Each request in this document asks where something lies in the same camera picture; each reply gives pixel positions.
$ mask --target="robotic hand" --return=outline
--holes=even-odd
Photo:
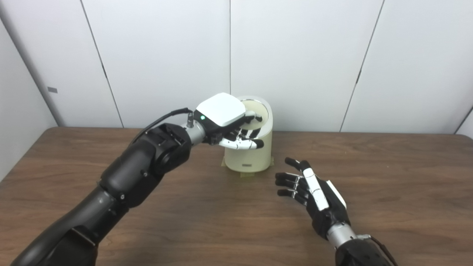
[[[306,206],[312,227],[336,249],[337,266],[397,266],[387,248],[370,235],[356,235],[351,229],[346,203],[330,181],[321,180],[307,161],[286,158],[301,174],[277,173],[279,196],[289,196]]]
[[[161,124],[166,118],[188,114],[184,125]],[[93,266],[98,244],[130,208],[140,205],[164,174],[189,159],[201,142],[233,149],[258,149],[240,126],[252,119],[237,98],[217,94],[197,106],[173,111],[144,128],[102,174],[98,186],[74,209],[41,233],[12,266]]]

